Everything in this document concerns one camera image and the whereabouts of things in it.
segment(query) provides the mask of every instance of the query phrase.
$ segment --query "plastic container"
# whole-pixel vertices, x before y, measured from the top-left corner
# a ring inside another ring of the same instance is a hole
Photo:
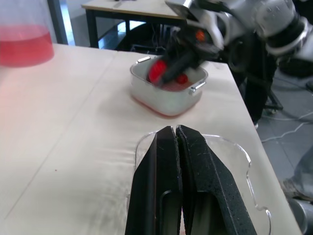
[[[133,75],[131,94],[135,100],[158,114],[168,117],[178,116],[200,100],[208,74],[202,68],[188,69],[185,72],[190,82],[187,87],[182,89],[176,89],[177,87],[173,89],[173,86],[157,88],[147,81],[148,71],[156,59],[145,57],[131,67]]]
[[[32,66],[50,60],[53,46],[41,0],[0,0],[0,65]]]
[[[134,154],[134,172],[148,151],[157,131],[144,135],[137,143]],[[246,192],[243,201],[247,207],[250,218],[258,235],[272,235],[271,213],[266,206],[257,201],[253,190],[253,182],[249,174],[252,162],[247,152],[238,144],[233,143],[221,136],[203,135],[208,146],[220,158],[224,165],[233,174],[241,195]],[[126,195],[125,214],[127,215],[130,193]],[[181,219],[180,234],[185,235],[183,219]]]

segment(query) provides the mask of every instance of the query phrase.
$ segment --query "red fruit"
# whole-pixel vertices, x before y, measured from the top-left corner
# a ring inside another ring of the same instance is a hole
[[[162,74],[164,74],[166,69],[167,69],[167,65],[163,60],[156,61],[150,68],[150,71],[148,74],[150,82],[152,84],[159,83],[161,76]]]
[[[179,84],[185,84],[186,82],[188,82],[188,76],[183,73],[176,78],[176,81]]]

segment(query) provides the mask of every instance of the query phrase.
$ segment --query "orange light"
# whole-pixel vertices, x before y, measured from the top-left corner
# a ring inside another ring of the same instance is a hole
[[[198,32],[196,33],[196,39],[199,42],[204,42],[205,41],[205,34],[202,30],[198,30]]]

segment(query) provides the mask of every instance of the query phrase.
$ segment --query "metal pot handle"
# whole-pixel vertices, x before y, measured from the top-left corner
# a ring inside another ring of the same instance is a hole
[[[189,89],[189,94],[192,96],[196,96],[201,91],[201,87],[203,87],[205,84],[206,84],[206,81],[201,81],[199,83],[194,84]]]
[[[139,64],[139,63],[141,63],[141,62],[145,62],[145,61],[150,60],[150,59],[151,59],[151,57],[150,57],[150,56],[147,56],[147,57],[141,58],[141,59],[137,60],[136,64]]]

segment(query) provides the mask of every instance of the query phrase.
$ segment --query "table leg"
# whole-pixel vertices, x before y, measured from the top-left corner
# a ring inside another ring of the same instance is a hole
[[[129,20],[125,21],[125,25],[126,25],[126,35],[127,35],[131,31]]]
[[[99,48],[96,16],[93,10],[86,10],[90,47]]]

